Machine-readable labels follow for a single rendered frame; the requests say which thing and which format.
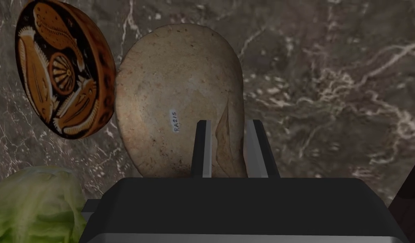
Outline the green lettuce head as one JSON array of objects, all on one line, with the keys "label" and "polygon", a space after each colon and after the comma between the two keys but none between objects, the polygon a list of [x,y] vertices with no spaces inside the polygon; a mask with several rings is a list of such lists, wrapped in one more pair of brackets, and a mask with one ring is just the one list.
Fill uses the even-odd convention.
[{"label": "green lettuce head", "polygon": [[0,243],[78,243],[82,187],[68,169],[26,167],[0,181]]}]

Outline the beige stone bowl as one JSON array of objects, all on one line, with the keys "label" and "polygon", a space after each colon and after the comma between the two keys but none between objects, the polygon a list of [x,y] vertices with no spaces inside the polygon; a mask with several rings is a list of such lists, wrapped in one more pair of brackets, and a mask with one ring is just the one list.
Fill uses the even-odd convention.
[{"label": "beige stone bowl", "polygon": [[115,114],[143,177],[190,175],[199,120],[212,123],[212,175],[247,176],[242,69],[208,27],[171,24],[138,40],[116,77]]}]

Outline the orange and black painted bowl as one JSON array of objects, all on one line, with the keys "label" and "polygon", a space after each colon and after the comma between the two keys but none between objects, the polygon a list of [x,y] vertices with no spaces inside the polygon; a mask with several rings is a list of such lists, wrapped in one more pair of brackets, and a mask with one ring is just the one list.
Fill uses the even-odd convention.
[{"label": "orange and black painted bowl", "polygon": [[116,65],[83,11],[59,0],[30,0],[16,24],[15,53],[25,94],[52,132],[81,139],[111,119]]}]

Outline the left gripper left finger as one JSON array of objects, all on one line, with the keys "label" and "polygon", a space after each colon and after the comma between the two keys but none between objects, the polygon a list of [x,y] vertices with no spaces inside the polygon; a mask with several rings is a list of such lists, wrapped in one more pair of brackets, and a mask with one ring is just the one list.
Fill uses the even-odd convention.
[{"label": "left gripper left finger", "polygon": [[212,131],[210,120],[199,120],[196,127],[191,163],[193,178],[212,176]]}]

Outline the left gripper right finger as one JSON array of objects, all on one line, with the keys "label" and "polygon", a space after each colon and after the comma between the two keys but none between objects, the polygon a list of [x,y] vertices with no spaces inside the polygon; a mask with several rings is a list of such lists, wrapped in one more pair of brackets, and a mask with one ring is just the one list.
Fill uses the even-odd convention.
[{"label": "left gripper right finger", "polygon": [[263,123],[251,119],[246,124],[247,159],[246,167],[249,178],[280,178]]}]

